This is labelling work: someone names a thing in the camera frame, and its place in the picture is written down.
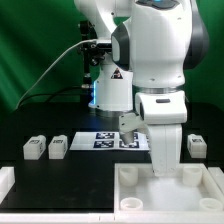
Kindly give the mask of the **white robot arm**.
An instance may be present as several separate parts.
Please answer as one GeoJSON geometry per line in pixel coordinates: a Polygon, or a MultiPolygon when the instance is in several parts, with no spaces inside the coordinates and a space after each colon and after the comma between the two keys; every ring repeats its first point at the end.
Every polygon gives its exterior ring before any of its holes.
{"type": "Polygon", "coordinates": [[[201,62],[208,33],[196,0],[74,0],[96,32],[100,65],[89,107],[117,115],[121,139],[149,139],[157,176],[176,171],[187,121],[184,71],[201,62]]]}

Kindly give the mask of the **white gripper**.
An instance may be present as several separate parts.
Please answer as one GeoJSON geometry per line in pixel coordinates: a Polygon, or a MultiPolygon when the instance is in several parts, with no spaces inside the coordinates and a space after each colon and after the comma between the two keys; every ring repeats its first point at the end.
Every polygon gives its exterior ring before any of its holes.
{"type": "Polygon", "coordinates": [[[165,176],[175,173],[180,161],[182,126],[149,125],[148,139],[154,174],[165,176]]]}

